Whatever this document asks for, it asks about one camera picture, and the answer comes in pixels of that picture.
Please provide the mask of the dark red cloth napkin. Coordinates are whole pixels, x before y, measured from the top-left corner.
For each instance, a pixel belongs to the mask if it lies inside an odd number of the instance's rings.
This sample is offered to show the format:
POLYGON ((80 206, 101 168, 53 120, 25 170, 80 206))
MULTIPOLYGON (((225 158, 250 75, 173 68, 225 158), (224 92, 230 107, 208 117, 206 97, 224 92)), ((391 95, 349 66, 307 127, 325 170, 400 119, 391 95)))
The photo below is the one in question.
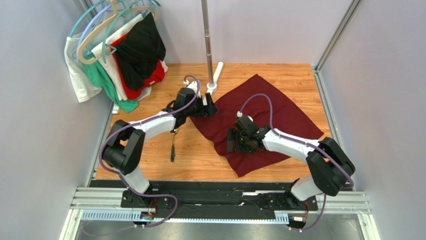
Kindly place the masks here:
POLYGON ((214 104, 218 108, 214 116, 193 117, 191 120, 199 132, 213 142, 217 154, 227 159, 238 177, 288 159, 284 154, 265 150, 228 153, 228 129, 234 126, 239 110, 252 117, 259 127, 273 125, 284 133, 311 140, 324 135, 293 101, 257 74, 227 92, 214 104))

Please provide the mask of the gold spoon green handle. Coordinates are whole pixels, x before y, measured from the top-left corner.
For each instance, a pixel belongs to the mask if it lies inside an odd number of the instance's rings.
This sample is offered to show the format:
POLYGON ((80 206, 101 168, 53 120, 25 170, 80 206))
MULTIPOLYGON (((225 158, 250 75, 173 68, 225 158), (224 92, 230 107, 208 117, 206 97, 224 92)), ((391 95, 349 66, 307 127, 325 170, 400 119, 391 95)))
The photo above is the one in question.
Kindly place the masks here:
POLYGON ((170 161, 173 163, 175 161, 176 157, 176 150, 175 150, 175 144, 176 144, 176 135, 179 132, 179 129, 173 129, 170 133, 172 135, 172 144, 171 144, 171 151, 170 151, 170 161))

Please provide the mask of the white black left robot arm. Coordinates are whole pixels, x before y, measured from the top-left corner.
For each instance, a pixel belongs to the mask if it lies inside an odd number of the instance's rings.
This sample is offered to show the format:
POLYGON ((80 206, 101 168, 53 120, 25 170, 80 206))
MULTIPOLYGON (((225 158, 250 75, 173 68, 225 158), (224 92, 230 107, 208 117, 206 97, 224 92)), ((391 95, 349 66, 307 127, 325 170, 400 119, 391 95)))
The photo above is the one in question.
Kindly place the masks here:
POLYGON ((99 163, 117 174, 134 195, 148 198, 152 184, 139 167, 145 141, 177 130, 187 118, 212 117, 217 112, 211 93, 201 96, 196 89, 183 87, 156 115, 133 123, 117 120, 100 148, 99 163))

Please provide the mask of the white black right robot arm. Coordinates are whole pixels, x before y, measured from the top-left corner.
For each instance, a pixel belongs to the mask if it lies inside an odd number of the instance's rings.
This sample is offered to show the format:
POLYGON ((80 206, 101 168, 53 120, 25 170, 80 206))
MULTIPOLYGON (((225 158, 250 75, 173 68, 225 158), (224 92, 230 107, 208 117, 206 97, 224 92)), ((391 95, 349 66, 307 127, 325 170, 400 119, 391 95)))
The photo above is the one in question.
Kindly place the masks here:
POLYGON ((227 131, 227 152, 251 154, 259 150, 280 153, 308 166, 310 175, 292 183, 286 190, 288 199, 305 201, 319 194, 335 197, 343 188, 353 186, 356 167, 333 138, 301 138, 270 125, 259 127, 250 116, 241 115, 227 131))

